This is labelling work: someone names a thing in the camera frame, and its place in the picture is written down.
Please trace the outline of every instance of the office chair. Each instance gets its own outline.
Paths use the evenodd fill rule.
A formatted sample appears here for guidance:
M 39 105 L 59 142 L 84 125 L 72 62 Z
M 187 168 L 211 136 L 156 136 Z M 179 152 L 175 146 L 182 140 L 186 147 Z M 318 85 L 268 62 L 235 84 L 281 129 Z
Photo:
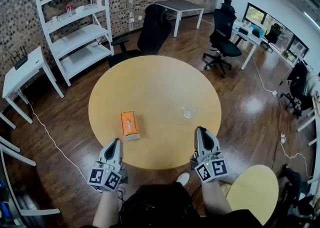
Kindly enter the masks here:
M 293 107 L 293 114 L 296 117 L 301 117 L 302 111 L 312 106 L 312 99 L 303 95 L 307 74 L 308 70 L 306 66 L 302 62 L 298 62 L 287 78 L 288 81 L 291 81 L 290 93 L 282 93 L 280 95 L 281 98 L 285 96 L 289 100 L 289 103 L 286 105 L 285 109 L 287 109 L 291 104 Z
M 274 25 L 271 26 L 270 31 L 267 35 L 265 35 L 265 39 L 268 40 L 268 42 L 262 41 L 262 44 L 266 44 L 268 50 L 269 48 L 271 49 L 271 52 L 273 52 L 273 49 L 270 46 L 270 43 L 275 44 L 278 41 L 278 37 L 281 34 L 281 27 L 279 24 L 275 23 Z
M 110 67 L 137 56 L 157 55 L 171 32 L 171 23 L 167 19 L 166 11 L 166 8 L 159 5 L 150 5 L 145 9 L 143 28 L 137 43 L 139 49 L 127 51 L 125 43 L 128 39 L 111 42 L 112 46 L 120 45 L 122 53 L 109 58 Z
M 217 56 L 213 56 L 207 53 L 203 54 L 203 58 L 206 56 L 213 59 L 205 65 L 204 69 L 206 70 L 208 66 L 219 64 L 223 74 L 223 78 L 226 75 L 223 65 L 226 65 L 231 69 L 231 64 L 222 60 L 222 56 L 236 57 L 240 56 L 242 52 L 240 49 L 231 41 L 229 41 L 232 33 L 232 27 L 234 21 L 236 20 L 235 11 L 230 5 L 222 5 L 221 9 L 215 9 L 213 12 L 214 17 L 214 32 L 210 36 L 210 42 L 212 47 L 216 48 L 219 51 Z

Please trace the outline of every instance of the dark brown floor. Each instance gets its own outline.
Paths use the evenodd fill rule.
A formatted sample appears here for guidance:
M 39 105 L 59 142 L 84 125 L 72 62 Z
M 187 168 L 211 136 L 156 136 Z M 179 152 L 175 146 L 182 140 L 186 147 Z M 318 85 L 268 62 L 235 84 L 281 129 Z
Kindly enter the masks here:
M 213 22 L 211 15 L 203 18 Z M 200 29 L 196 30 L 197 20 L 197 17 L 183 19 L 178 37 L 170 35 L 159 54 L 193 65 L 216 89 L 222 109 L 217 137 L 230 167 L 231 175 L 228 179 L 233 181 L 241 172 L 255 164 L 264 164 L 270 168 L 273 166 L 273 171 L 278 174 L 286 162 L 306 178 L 303 160 L 300 157 L 288 160 L 284 156 L 280 147 L 278 125 L 280 132 L 286 135 L 287 142 L 284 146 L 287 153 L 292 155 L 299 151 L 307 158 L 309 175 L 313 169 L 314 147 L 308 147 L 307 142 L 314 137 L 313 126 L 297 133 L 298 124 L 303 118 L 293 118 L 284 109 L 283 103 L 279 109 L 277 98 L 262 88 L 253 61 L 249 61 L 244 71 L 240 70 L 248 55 L 246 51 L 243 51 L 241 57 L 227 58 L 232 63 L 232 70 L 227 71 L 224 79 L 217 70 L 203 71 L 205 63 L 202 55 L 203 52 L 210 53 L 209 35 L 213 26 L 202 22 Z M 128 49 L 136 48 L 138 36 L 139 32 L 128 37 Z M 266 53 L 263 48 L 257 49 L 254 58 L 265 87 L 270 90 L 276 90 L 280 81 L 291 70 L 279 56 Z M 99 62 L 91 70 L 73 78 L 70 88 L 57 72 L 56 78 L 65 95 L 63 99 L 58 96 L 46 77 L 38 79 L 24 91 L 57 145 L 86 176 L 102 148 L 90 127 L 89 97 L 95 83 L 108 68 L 107 61 Z M 279 88 L 279 93 L 287 91 L 288 87 L 284 83 Z M 23 110 L 30 111 L 21 100 L 18 104 Z M 21 154 L 37 162 L 36 168 L 30 168 L 6 157 L 10 180 L 16 193 L 21 196 L 21 203 L 29 208 L 57 207 L 61 210 L 59 215 L 30 219 L 29 221 L 33 222 L 31 225 L 35 226 L 37 222 L 40 226 L 50 227 L 80 227 L 91 224 L 100 193 L 86 185 L 79 171 L 55 148 L 34 116 L 33 124 L 30 125 L 12 109 L 9 109 L 6 115 L 17 126 L 16 130 L 11 130 L 10 140 L 20 147 Z M 189 170 L 189 165 L 161 171 L 132 166 L 127 166 L 127 169 L 129 183 L 139 185 L 173 182 L 180 173 Z M 284 181 L 280 180 L 279 183 L 283 186 Z M 199 180 L 192 173 L 187 190 L 192 193 L 198 185 Z M 200 192 L 195 197 L 195 205 L 202 211 Z

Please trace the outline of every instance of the box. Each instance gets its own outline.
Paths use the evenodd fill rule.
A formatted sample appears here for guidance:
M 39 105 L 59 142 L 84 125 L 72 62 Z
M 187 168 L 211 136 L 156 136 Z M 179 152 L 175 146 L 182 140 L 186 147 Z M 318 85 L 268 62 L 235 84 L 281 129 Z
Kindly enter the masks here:
M 127 141 L 136 140 L 140 138 L 134 111 L 122 113 L 121 122 L 122 122 L 123 137 Z

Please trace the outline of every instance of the fluorescent light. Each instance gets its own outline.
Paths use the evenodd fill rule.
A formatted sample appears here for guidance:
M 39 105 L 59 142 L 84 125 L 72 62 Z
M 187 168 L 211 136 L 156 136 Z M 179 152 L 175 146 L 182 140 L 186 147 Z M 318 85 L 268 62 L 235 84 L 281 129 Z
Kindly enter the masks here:
M 313 24 L 315 24 L 316 25 L 316 27 L 320 30 L 320 27 L 319 27 L 319 25 L 306 13 L 306 12 L 304 12 L 304 14 L 308 17 L 308 19 L 309 20 L 311 20 L 312 21 L 312 23 Z

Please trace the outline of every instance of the round wooden table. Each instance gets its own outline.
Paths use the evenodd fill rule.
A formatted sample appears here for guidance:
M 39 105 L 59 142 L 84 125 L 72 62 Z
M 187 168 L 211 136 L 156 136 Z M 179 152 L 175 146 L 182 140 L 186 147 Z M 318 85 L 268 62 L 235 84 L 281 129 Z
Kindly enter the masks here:
M 141 139 L 123 138 L 121 113 L 126 111 L 134 111 Z M 106 71 L 92 90 L 88 112 L 102 146 L 120 138 L 124 162 L 146 169 L 188 163 L 197 126 L 216 135 L 221 123 L 210 81 L 191 65 L 164 56 L 136 57 Z
M 276 207 L 278 195 L 275 173 L 267 166 L 255 165 L 234 181 L 226 198 L 232 211 L 249 209 L 265 225 Z

